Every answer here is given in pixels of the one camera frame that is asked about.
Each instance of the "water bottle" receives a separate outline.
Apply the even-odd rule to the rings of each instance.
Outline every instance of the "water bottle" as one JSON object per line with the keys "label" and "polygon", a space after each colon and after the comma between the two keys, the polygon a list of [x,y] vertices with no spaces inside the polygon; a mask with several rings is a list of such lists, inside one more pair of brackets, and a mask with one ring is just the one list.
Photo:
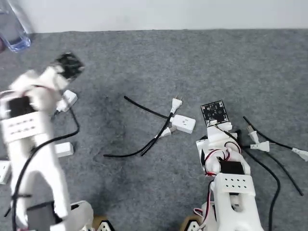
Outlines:
{"label": "water bottle", "polygon": [[0,37],[13,52],[28,48],[31,41],[7,0],[0,0]]}

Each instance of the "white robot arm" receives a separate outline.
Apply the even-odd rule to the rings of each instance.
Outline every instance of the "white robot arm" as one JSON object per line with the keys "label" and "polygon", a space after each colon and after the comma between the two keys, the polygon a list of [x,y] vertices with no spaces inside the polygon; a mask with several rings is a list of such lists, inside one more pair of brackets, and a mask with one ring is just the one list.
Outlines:
{"label": "white robot arm", "polygon": [[[61,98],[59,91],[83,69],[76,56],[65,53],[40,76],[33,70],[27,71],[0,96],[1,128],[12,166],[11,190],[13,200],[17,200],[16,215],[30,230],[94,230],[91,205],[85,201],[70,205],[54,142],[38,150],[16,189],[31,149],[54,138],[49,115]],[[40,173],[50,185],[54,202],[29,207],[36,173]]]}
{"label": "white robot arm", "polygon": [[[235,140],[237,134],[231,133],[233,139],[225,133],[232,129],[227,115],[221,117],[226,121],[222,123],[206,120],[207,115],[215,117],[216,112],[225,113],[222,101],[211,106],[205,108],[208,110],[205,116],[208,137],[196,144],[205,174],[214,179],[209,184],[207,202],[201,209],[194,210],[202,217],[201,223],[193,221],[188,224],[187,230],[264,231],[258,215],[250,166],[241,155],[240,145]],[[211,191],[214,194],[213,202],[210,201]]]}

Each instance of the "circuit board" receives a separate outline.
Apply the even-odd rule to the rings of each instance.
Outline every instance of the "circuit board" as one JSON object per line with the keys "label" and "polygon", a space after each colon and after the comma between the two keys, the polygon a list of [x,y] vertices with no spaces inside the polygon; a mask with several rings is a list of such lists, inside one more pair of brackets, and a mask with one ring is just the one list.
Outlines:
{"label": "circuit board", "polygon": [[207,127],[229,121],[222,100],[201,105],[201,111]]}

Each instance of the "black cable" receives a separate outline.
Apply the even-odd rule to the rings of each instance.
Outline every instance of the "black cable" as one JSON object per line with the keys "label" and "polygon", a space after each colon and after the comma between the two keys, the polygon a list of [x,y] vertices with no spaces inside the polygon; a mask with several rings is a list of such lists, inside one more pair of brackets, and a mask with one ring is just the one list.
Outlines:
{"label": "black cable", "polygon": [[158,139],[160,138],[161,134],[163,133],[163,131],[166,129],[166,127],[168,126],[171,117],[173,116],[173,113],[171,112],[170,115],[168,116],[164,126],[162,127],[162,129],[160,130],[160,132],[158,133],[158,135],[155,137],[154,141],[145,149],[145,151],[142,152],[141,156],[144,156],[152,147],[153,145],[158,141]]}
{"label": "black cable", "polygon": [[112,154],[104,154],[103,156],[105,157],[117,157],[117,158],[122,158],[122,157],[129,157],[129,156],[133,156],[133,155],[137,155],[138,153],[142,152],[144,149],[146,149],[152,142],[154,141],[154,138],[150,140],[150,142],[148,142],[143,148],[141,148],[140,150],[134,152],[134,153],[130,153],[130,154],[126,154],[126,155],[112,155]]}
{"label": "black cable", "polygon": [[126,99],[128,102],[132,103],[133,105],[135,105],[135,106],[137,106],[137,107],[139,107],[139,108],[141,108],[141,109],[143,109],[143,110],[145,110],[145,111],[147,111],[149,113],[152,113],[152,114],[154,114],[156,116],[159,116],[159,117],[162,117],[164,119],[168,119],[168,116],[165,116],[165,115],[162,115],[162,114],[160,114],[158,112],[152,111],[151,109],[149,109],[147,107],[144,107],[144,106],[140,105],[139,103],[136,103],[135,101],[131,100],[126,95],[124,96],[124,99]]}
{"label": "black cable", "polygon": [[[287,145],[284,145],[284,144],[281,144],[281,143],[277,143],[276,141],[273,141],[272,139],[268,138],[267,136],[265,136],[264,134],[260,133],[256,128],[255,126],[253,126],[253,124],[245,117],[243,116],[244,120],[246,120],[246,122],[255,130],[257,131],[258,134],[260,134],[260,136],[262,136],[263,138],[267,139],[268,141],[272,142],[272,143],[275,143],[281,147],[285,147],[285,148],[288,148],[288,149],[292,149],[292,147],[289,147]],[[269,158],[271,158],[273,161],[275,161],[281,168],[282,170],[286,173],[286,175],[288,176],[288,178],[290,179],[290,181],[292,182],[292,184],[294,185],[294,187],[296,188],[296,190],[298,191],[298,193],[301,195],[301,196],[304,196],[303,194],[303,191],[299,188],[298,184],[295,182],[295,180],[293,179],[293,177],[291,176],[291,174],[288,172],[288,170],[283,166],[283,164],[278,160],[276,159],[274,156],[272,156],[271,154],[267,153],[267,152],[264,152],[265,155],[267,155]]]}
{"label": "black cable", "polygon": [[298,191],[298,193],[303,196],[303,191],[299,188],[298,184],[295,182],[295,180],[293,179],[293,177],[290,175],[290,173],[288,172],[288,170],[283,166],[283,164],[277,160],[274,156],[272,156],[271,154],[269,154],[268,152],[264,152],[265,155],[267,155],[269,158],[271,158],[273,161],[275,161],[281,168],[282,170],[286,173],[286,175],[288,176],[288,178],[290,179],[290,181],[292,182],[292,184],[294,185],[294,187],[296,188],[296,190]]}
{"label": "black cable", "polygon": [[249,124],[255,131],[257,131],[257,133],[262,136],[264,139],[266,139],[267,141],[269,142],[272,142],[272,143],[275,143],[276,145],[278,146],[281,146],[281,147],[284,147],[284,148],[287,148],[287,149],[293,149],[292,147],[288,146],[288,145],[285,145],[283,143],[278,143],[274,140],[272,140],[271,138],[267,137],[266,135],[264,135],[263,133],[261,133],[255,126],[252,125],[252,123],[247,119],[247,117],[243,116],[244,120],[246,120],[247,124]]}
{"label": "black cable", "polygon": [[276,193],[271,201],[271,204],[270,204],[270,209],[269,209],[269,231],[272,231],[273,229],[273,211],[274,211],[274,206],[275,206],[275,203],[276,203],[276,200],[278,198],[278,195],[279,195],[279,192],[280,192],[280,189],[281,189],[281,183],[280,183],[280,180],[279,178],[276,176],[276,174],[271,170],[269,169],[265,164],[263,164],[261,161],[259,161],[257,158],[255,158],[246,148],[242,148],[245,150],[245,152],[254,160],[256,161],[259,165],[261,165],[263,168],[265,168],[276,180],[277,182],[277,190],[276,190]]}
{"label": "black cable", "polygon": [[253,156],[247,148],[244,148],[243,145],[241,143],[239,143],[238,139],[236,139],[232,134],[230,134],[229,132],[227,131],[224,131],[222,130],[221,128],[219,128],[217,125],[215,126],[216,128],[218,128],[219,130],[221,130],[222,132],[224,132],[226,135],[228,135],[229,137],[231,137],[232,139],[234,139],[240,146],[240,148],[242,150],[245,150],[245,152],[254,160],[256,161],[259,165],[261,165],[266,171],[268,171],[276,180],[277,182],[277,190],[276,190],[276,193],[271,201],[271,204],[270,204],[270,209],[269,209],[269,231],[272,231],[273,229],[273,211],[274,211],[274,206],[275,206],[275,203],[276,203],[276,200],[278,198],[278,195],[279,195],[279,192],[280,192],[280,189],[281,189],[281,183],[280,183],[280,180],[279,178],[276,176],[276,174],[269,168],[267,167],[265,164],[263,164],[261,161],[259,161],[255,156]]}

